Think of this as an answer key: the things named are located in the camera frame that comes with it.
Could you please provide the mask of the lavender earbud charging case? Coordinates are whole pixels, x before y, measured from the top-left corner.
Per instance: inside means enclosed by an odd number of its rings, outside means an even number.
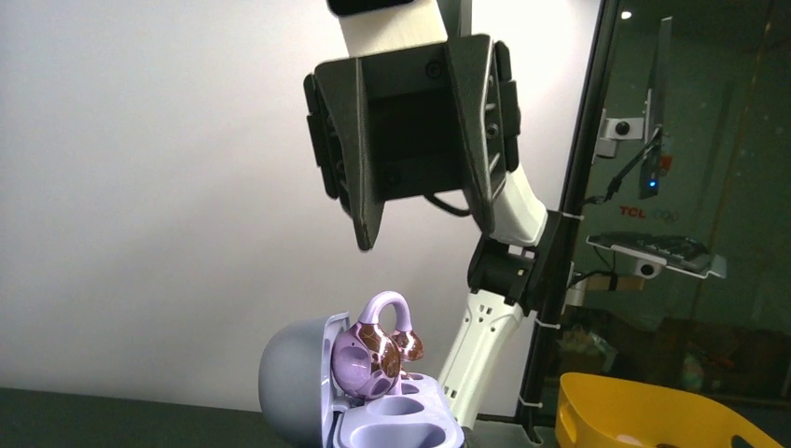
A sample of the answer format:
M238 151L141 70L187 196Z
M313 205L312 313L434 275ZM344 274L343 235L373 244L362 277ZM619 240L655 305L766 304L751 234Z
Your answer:
M462 427L438 382L419 374L399 395L364 402L335 381L330 355L346 313L291 323L267 343L258 369L266 422L294 447L461 447Z

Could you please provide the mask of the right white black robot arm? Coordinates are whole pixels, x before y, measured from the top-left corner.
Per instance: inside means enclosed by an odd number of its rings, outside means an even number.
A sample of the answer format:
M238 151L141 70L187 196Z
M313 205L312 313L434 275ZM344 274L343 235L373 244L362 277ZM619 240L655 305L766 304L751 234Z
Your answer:
M530 312L552 224L520 166L518 89L507 46L487 35L317 65L304 90L326 194L369 251L384 206L460 191L481 233L464 319L438 381L471 427L500 352Z

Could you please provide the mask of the background monitor on arm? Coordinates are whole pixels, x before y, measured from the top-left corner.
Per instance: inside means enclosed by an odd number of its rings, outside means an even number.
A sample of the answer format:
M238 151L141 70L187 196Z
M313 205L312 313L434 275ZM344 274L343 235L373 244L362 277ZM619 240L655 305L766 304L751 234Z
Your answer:
M640 117L611 118L602 115L595 155L614 159L618 145L623 141L643 143L642 148L620 171L612 177L606 191L600 196L591 196L587 203L607 203L620 190L622 181L635 167L639 167L638 198L649 199L659 194L660 159L665 135L665 110L671 59L673 18L660 20L658 40L652 59L652 67L646 86L645 110Z

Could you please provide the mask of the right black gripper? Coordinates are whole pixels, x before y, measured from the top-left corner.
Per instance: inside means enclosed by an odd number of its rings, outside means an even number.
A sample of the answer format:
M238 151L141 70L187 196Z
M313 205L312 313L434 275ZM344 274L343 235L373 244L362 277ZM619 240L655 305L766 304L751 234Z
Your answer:
M479 229L518 162L520 109L508 46L488 35L336 60L304 78L326 195L369 251L384 204L461 191Z

